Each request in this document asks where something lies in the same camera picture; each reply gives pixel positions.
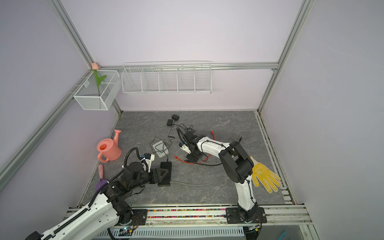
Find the work glove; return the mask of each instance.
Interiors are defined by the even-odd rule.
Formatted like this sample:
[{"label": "work glove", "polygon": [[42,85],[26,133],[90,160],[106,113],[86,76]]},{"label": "work glove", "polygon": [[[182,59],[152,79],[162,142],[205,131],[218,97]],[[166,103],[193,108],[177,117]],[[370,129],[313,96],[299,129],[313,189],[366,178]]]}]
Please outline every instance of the work glove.
[{"label": "work glove", "polygon": [[254,186],[259,186],[259,182],[257,181],[257,179],[259,179],[267,192],[272,193],[272,190],[277,192],[277,187],[281,186],[281,179],[279,176],[277,176],[263,164],[257,162],[252,156],[250,158],[253,162],[252,180]]}]

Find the wire basket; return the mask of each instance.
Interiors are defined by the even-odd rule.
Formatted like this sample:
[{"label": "wire basket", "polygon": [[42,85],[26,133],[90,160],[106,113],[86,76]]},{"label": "wire basket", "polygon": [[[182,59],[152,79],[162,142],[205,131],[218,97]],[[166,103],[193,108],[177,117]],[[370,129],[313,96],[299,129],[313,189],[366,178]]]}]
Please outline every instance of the wire basket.
[{"label": "wire basket", "polygon": [[122,91],[126,94],[211,93],[210,64],[163,65],[139,67],[130,65],[121,74]]},{"label": "wire basket", "polygon": [[109,110],[121,88],[120,75],[116,70],[98,70],[97,73],[100,77],[107,75],[100,83],[99,91],[92,73],[73,96],[84,110]]}]

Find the pink watering can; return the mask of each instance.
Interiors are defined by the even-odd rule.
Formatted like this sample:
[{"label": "pink watering can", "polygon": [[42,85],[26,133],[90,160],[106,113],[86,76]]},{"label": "pink watering can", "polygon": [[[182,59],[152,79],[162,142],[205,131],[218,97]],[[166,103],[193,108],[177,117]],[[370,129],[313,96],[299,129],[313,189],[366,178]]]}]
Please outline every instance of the pink watering can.
[{"label": "pink watering can", "polygon": [[108,161],[114,161],[120,157],[121,149],[118,146],[119,133],[121,133],[121,131],[115,129],[115,137],[113,138],[113,140],[107,138],[97,144],[97,151],[100,152],[97,156],[97,159],[100,162],[106,163]]}]

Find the white wall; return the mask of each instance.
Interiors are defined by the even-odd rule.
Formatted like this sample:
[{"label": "white wall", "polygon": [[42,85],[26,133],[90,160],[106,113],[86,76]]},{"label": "white wall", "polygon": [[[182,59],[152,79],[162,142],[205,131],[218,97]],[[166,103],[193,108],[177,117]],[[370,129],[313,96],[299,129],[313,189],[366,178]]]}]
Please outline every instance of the white wall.
[{"label": "white wall", "polygon": [[[0,167],[87,71],[44,0],[0,3]],[[75,101],[0,192],[1,239],[25,239],[76,207],[108,137],[113,110]]]},{"label": "white wall", "polygon": [[384,2],[317,0],[262,112],[320,239],[382,239]]},{"label": "white wall", "polygon": [[278,61],[302,0],[62,0],[94,60]]},{"label": "white wall", "polygon": [[271,69],[214,70],[210,94],[120,92],[116,99],[124,111],[257,109],[272,73]]}]

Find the table surface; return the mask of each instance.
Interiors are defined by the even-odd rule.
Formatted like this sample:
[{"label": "table surface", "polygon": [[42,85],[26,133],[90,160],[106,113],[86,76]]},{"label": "table surface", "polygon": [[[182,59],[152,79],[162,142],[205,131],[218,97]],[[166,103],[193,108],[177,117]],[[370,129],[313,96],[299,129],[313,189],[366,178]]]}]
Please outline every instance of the table surface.
[{"label": "table surface", "polygon": [[[124,157],[132,147],[138,147],[140,155],[152,152],[152,145],[157,143],[156,139],[152,145],[149,144],[155,137],[165,139],[170,143],[167,136],[174,136],[172,145],[169,147],[168,158],[172,162],[171,180],[186,182],[190,184],[206,184],[215,181],[223,173],[223,166],[200,166],[183,163],[174,158],[174,155],[182,160],[186,159],[186,152],[179,147],[179,137],[176,127],[166,126],[166,122],[173,114],[180,116],[175,124],[183,123],[189,127],[193,125],[195,135],[204,134],[212,138],[210,130],[215,134],[215,139],[221,142],[232,142],[243,136],[241,145],[258,162],[267,168],[272,168],[272,163],[266,149],[263,137],[253,111],[173,111],[173,112],[123,112],[117,123],[116,129],[121,130],[119,135],[119,147],[121,156],[104,165],[104,178],[110,179],[115,176],[124,163]],[[160,167],[160,162],[165,162],[167,156],[159,158],[155,153],[155,160],[151,168]],[[128,158],[128,164],[137,161],[135,152]],[[218,163],[219,158],[211,156],[207,163]],[[93,177],[83,204],[87,204],[95,193],[95,187],[99,181],[96,172]],[[253,187],[253,193],[258,204],[284,204],[283,195],[278,192],[269,194],[262,185]],[[158,187],[157,184],[148,184],[141,194],[128,198],[129,204],[237,204],[238,197],[235,184],[224,174],[220,179],[206,186],[190,186],[171,182],[169,187]]]}]

